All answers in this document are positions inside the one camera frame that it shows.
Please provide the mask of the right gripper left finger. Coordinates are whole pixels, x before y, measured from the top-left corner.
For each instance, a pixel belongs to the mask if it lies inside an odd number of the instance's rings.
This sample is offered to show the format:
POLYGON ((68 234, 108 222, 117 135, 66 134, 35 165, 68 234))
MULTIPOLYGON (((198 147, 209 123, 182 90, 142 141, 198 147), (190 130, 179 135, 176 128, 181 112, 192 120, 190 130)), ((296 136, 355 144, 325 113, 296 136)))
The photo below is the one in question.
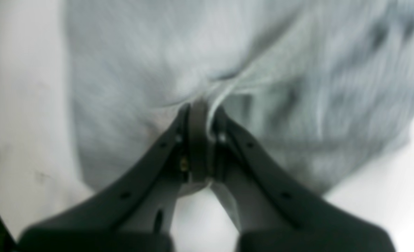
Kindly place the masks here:
POLYGON ((175 203, 209 184, 208 107, 181 107, 175 120, 120 179, 79 205, 31 225, 18 252, 173 252, 175 203))

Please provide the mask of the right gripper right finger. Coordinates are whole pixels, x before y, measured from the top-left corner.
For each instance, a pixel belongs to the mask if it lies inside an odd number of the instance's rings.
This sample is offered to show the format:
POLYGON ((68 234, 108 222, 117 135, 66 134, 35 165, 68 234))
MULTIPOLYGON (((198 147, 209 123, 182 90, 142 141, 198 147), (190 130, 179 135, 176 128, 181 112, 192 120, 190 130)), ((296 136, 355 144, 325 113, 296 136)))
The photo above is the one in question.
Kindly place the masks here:
POLYGON ((214 191, 239 231, 237 252, 394 252, 388 233, 312 193, 223 108, 214 115, 214 191))

